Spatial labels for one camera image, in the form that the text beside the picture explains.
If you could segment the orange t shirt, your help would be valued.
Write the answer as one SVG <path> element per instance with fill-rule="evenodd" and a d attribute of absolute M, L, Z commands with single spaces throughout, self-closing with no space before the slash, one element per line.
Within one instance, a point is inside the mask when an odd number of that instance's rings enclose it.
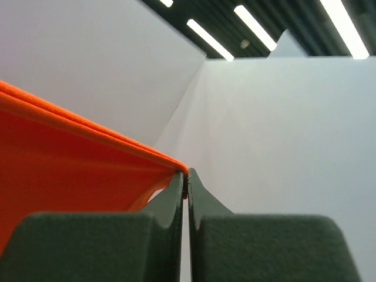
<path fill-rule="evenodd" d="M 1 246 L 35 212 L 133 212 L 183 163 L 1 83 Z"/>

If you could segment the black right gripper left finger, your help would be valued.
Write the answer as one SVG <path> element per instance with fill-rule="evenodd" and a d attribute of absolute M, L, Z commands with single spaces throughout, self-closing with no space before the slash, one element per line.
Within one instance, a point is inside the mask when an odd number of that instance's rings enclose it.
<path fill-rule="evenodd" d="M 34 213 L 1 255 L 2 281 L 178 281 L 183 173 L 136 212 Z"/>

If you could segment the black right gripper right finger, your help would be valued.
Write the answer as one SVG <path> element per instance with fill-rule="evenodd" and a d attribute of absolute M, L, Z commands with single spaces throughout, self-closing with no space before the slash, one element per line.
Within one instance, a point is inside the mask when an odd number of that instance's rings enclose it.
<path fill-rule="evenodd" d="M 187 175 L 193 281 L 360 281 L 329 217 L 235 214 Z"/>

